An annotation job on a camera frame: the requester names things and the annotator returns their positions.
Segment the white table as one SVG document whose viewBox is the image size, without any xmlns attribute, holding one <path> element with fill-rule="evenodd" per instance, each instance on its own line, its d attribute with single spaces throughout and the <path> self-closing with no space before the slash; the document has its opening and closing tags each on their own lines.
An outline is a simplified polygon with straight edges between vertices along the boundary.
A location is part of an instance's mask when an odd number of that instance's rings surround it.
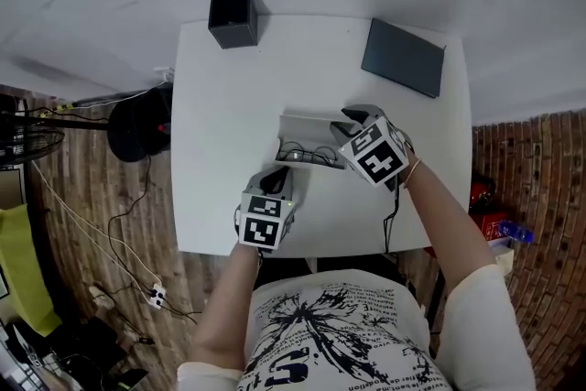
<svg viewBox="0 0 586 391">
<path fill-rule="evenodd" d="M 445 48 L 432 99 L 361 69 L 366 19 L 269 16 L 255 47 L 222 49 L 203 22 L 184 25 L 173 87 L 171 177 L 178 247 L 228 255 L 233 213 L 248 180 L 276 153 L 279 116 L 342 117 L 371 103 L 406 132 L 461 205 L 469 200 L 472 117 L 459 38 L 419 30 Z M 351 170 L 299 170 L 300 203 L 281 257 L 405 251 L 428 245 L 409 195 L 375 188 Z"/>
</svg>

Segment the white power strip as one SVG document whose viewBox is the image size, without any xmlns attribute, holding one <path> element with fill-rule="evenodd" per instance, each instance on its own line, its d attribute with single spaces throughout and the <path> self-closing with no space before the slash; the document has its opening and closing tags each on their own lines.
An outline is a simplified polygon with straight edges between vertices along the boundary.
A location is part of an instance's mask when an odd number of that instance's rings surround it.
<svg viewBox="0 0 586 391">
<path fill-rule="evenodd" d="M 149 290 L 147 302 L 153 308 L 160 310 L 166 302 L 166 289 L 160 283 L 155 283 Z"/>
</svg>

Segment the dark grey notebook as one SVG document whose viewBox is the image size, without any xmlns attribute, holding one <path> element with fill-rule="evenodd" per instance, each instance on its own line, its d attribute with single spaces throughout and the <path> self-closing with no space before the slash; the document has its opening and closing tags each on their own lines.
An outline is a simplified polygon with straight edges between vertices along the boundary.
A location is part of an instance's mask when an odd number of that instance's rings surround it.
<svg viewBox="0 0 586 391">
<path fill-rule="evenodd" d="M 445 48 L 373 18 L 361 69 L 435 99 L 444 55 Z"/>
</svg>

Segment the black square pen holder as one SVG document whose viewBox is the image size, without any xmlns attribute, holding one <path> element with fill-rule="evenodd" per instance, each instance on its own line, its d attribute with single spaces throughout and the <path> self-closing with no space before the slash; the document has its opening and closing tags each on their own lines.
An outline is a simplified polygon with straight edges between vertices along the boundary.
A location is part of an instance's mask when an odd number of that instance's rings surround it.
<svg viewBox="0 0 586 391">
<path fill-rule="evenodd" d="M 210 0 L 208 30 L 222 49 L 257 46 L 261 33 L 255 0 Z"/>
</svg>

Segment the round thin-framed eyeglasses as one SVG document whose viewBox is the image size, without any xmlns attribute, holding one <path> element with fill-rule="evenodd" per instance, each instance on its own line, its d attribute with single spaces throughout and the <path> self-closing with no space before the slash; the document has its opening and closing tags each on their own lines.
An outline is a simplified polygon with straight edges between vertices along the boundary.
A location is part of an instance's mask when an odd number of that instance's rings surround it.
<svg viewBox="0 0 586 391">
<path fill-rule="evenodd" d="M 338 154 L 333 148 L 318 146 L 306 149 L 295 141 L 282 143 L 277 151 L 276 160 L 318 164 L 331 168 L 337 166 L 339 162 Z"/>
</svg>

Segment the black standing fan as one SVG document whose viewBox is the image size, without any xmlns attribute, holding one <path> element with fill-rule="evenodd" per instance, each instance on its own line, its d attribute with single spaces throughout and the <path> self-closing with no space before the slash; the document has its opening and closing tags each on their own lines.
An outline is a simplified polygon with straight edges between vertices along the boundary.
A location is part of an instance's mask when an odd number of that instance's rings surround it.
<svg viewBox="0 0 586 391">
<path fill-rule="evenodd" d="M 127 163 L 170 149 L 173 86 L 162 82 L 135 93 L 20 110 L 0 98 L 0 168 L 45 157 L 65 131 L 104 131 L 110 150 Z"/>
</svg>

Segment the blue plastic bottle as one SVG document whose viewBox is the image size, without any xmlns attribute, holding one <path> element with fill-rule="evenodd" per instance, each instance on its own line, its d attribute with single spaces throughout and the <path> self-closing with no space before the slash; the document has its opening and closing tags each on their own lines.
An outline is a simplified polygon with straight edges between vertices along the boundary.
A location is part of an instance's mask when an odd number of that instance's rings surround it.
<svg viewBox="0 0 586 391">
<path fill-rule="evenodd" d="M 502 220 L 498 223 L 498 233 L 503 237 L 521 243 L 530 244 L 533 241 L 533 233 L 531 231 L 522 225 L 507 220 Z"/>
</svg>

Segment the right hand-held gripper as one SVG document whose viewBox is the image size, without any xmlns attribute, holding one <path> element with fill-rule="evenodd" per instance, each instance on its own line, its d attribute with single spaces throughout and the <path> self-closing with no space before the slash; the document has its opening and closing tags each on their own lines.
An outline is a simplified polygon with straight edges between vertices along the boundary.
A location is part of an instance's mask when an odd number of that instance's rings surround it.
<svg viewBox="0 0 586 391">
<path fill-rule="evenodd" d="M 356 123 L 332 121 L 330 131 L 340 155 L 372 186 L 378 187 L 407 168 L 407 136 L 394 127 L 385 112 L 373 104 L 353 104 L 342 113 Z M 366 126 L 358 132 L 358 124 Z"/>
</svg>

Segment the person's right forearm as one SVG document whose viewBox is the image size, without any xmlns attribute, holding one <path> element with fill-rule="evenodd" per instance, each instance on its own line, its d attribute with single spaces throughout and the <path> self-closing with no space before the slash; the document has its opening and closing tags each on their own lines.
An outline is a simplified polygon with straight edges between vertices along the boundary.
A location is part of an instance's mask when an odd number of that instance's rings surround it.
<svg viewBox="0 0 586 391">
<path fill-rule="evenodd" d="M 407 151 L 401 176 L 443 272 L 453 291 L 476 270 L 495 263 L 483 234 L 437 175 Z"/>
</svg>

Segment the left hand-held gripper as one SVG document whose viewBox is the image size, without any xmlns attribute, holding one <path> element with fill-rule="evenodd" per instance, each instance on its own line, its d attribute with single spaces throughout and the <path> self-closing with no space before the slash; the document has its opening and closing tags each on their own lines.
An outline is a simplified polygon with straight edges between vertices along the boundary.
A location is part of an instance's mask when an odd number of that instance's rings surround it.
<svg viewBox="0 0 586 391">
<path fill-rule="evenodd" d="M 254 174 L 234 212 L 238 242 L 259 250 L 278 249 L 295 221 L 295 212 L 292 168 L 269 168 Z"/>
</svg>

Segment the white printed shirt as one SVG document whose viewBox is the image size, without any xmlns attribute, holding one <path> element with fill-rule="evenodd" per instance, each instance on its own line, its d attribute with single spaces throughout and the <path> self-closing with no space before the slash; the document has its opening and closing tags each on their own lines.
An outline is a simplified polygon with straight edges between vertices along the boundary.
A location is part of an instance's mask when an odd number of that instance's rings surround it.
<svg viewBox="0 0 586 391">
<path fill-rule="evenodd" d="M 252 296 L 242 370 L 187 362 L 178 391 L 536 391 L 501 269 L 448 296 L 440 344 L 409 290 L 361 270 L 272 282 Z"/>
</svg>

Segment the white box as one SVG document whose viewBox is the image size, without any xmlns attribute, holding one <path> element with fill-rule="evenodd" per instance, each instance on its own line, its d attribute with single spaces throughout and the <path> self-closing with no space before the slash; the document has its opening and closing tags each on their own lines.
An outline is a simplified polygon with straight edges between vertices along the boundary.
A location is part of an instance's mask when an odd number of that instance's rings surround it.
<svg viewBox="0 0 586 391">
<path fill-rule="evenodd" d="M 279 116 L 279 125 L 277 131 L 276 153 L 274 162 L 277 164 L 289 166 L 295 169 L 303 170 L 335 170 L 344 171 L 347 169 L 346 160 L 339 153 L 339 146 L 335 141 L 331 131 L 330 123 L 332 121 L 342 121 L 352 123 L 346 117 L 323 118 L 313 115 L 295 115 L 282 114 Z M 327 146 L 333 148 L 338 154 L 338 165 L 331 168 L 318 164 L 309 164 L 301 162 L 277 161 L 277 151 L 282 143 L 295 141 L 300 143 L 306 149 L 312 149 L 318 146 Z"/>
</svg>

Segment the green fabric bag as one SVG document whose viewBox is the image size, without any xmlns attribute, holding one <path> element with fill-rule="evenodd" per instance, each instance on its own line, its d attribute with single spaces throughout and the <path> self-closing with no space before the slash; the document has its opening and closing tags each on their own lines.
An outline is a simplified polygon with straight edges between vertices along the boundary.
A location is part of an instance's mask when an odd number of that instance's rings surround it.
<svg viewBox="0 0 586 391">
<path fill-rule="evenodd" d="M 42 276 L 26 204 L 0 209 L 0 267 L 16 314 L 35 333 L 51 335 L 62 321 Z"/>
</svg>

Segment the person's left forearm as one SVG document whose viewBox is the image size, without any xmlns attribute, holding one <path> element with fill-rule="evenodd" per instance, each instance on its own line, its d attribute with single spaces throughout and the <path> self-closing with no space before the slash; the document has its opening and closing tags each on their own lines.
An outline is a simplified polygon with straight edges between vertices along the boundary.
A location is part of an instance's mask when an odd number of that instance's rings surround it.
<svg viewBox="0 0 586 391">
<path fill-rule="evenodd" d="M 194 332 L 191 362 L 244 369 L 248 316 L 258 266 L 256 248 L 234 246 Z"/>
</svg>

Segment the red box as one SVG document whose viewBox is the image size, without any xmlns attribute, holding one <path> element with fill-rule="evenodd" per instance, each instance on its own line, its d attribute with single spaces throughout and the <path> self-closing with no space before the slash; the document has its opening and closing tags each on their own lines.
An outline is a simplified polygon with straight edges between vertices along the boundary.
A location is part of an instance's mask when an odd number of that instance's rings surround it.
<svg viewBox="0 0 586 391">
<path fill-rule="evenodd" d="M 507 218 L 506 212 L 471 213 L 470 216 L 489 244 L 505 238 L 499 233 L 499 223 Z"/>
</svg>

